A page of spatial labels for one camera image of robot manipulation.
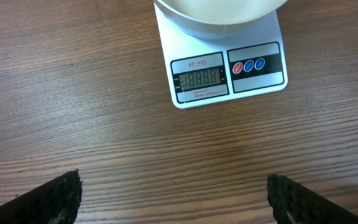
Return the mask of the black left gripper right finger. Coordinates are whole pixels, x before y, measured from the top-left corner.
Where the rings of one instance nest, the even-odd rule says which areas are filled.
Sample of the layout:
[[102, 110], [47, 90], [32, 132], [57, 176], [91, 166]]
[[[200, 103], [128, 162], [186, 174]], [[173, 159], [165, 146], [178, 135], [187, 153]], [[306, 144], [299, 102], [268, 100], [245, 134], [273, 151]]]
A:
[[278, 224], [358, 224], [357, 215], [284, 175], [268, 175], [267, 193]]

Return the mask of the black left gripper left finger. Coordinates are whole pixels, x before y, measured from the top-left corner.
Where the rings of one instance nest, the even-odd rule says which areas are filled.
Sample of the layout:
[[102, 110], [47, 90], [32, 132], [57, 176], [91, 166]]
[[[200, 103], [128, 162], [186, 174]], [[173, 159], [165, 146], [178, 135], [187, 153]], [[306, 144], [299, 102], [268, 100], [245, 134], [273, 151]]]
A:
[[81, 199], [75, 169], [1, 205], [0, 224], [74, 223]]

